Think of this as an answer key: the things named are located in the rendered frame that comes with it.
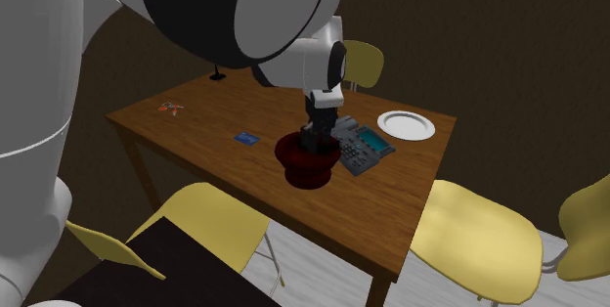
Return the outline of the grey desk phone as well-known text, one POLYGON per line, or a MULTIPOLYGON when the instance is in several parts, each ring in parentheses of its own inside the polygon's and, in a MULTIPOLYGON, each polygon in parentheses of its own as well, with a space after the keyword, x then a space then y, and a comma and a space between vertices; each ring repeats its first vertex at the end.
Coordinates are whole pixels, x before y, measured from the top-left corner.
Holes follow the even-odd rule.
POLYGON ((337 118, 331 136, 339 143, 340 162, 358 176, 379 164, 396 148, 367 125, 360 126, 351 116, 337 118))

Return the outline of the dark red bowl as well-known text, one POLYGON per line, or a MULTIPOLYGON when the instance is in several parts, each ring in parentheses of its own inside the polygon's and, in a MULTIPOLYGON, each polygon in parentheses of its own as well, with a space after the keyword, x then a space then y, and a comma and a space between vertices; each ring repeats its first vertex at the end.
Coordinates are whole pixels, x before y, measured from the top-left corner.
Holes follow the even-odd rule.
POLYGON ((310 153, 300 147, 300 134, 293 132, 283 136, 275 146, 275 156, 284 168, 284 177, 293 187, 315 190, 331 178, 331 169, 341 157, 339 143, 332 137, 321 140, 320 153, 310 153))

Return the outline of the yellow chair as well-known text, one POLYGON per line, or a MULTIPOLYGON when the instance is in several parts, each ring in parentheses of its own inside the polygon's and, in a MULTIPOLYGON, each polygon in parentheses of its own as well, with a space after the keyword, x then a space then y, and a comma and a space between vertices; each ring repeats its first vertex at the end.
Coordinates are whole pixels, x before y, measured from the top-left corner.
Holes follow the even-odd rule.
POLYGON ((345 40, 347 49, 344 80, 350 89, 371 88, 379 80, 384 66, 384 55, 375 46, 357 40, 345 40))
POLYGON ((558 220, 567 246, 542 272, 566 282, 610 276, 610 174, 567 197, 558 220))
POLYGON ((529 300, 544 257, 540 233, 528 219, 446 180, 431 187, 411 252, 494 306, 529 300))
POLYGON ((73 222, 65 225, 100 262, 139 267, 163 280, 129 245, 161 218, 166 218, 242 276, 257 247, 269 237, 269 217, 209 183, 194 183, 173 194, 127 241, 73 222))

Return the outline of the white plate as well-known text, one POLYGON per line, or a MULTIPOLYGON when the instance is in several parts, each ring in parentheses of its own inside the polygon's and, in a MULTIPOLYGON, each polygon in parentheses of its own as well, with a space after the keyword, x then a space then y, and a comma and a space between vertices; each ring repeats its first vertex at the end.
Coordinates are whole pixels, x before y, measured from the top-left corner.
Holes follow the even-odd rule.
POLYGON ((431 138, 435 125, 426 117, 406 110, 391 110, 377 118, 378 127, 386 134, 404 141, 424 141, 431 138))

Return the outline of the wooden table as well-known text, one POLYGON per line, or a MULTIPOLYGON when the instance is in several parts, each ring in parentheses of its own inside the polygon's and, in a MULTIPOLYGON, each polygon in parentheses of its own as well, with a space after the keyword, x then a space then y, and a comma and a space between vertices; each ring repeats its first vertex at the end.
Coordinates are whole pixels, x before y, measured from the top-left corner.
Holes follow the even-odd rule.
POLYGON ((372 277, 366 307, 383 307, 396 283, 455 126, 428 111, 436 132, 396 151, 360 176, 342 165, 330 181, 306 191, 288 184, 274 149, 306 121, 303 93, 266 88, 247 69, 220 81, 203 76, 109 115, 153 208, 160 202, 140 148, 176 163, 372 277), (183 106, 176 116, 158 108, 183 106), (234 139, 246 132, 260 140, 234 139))

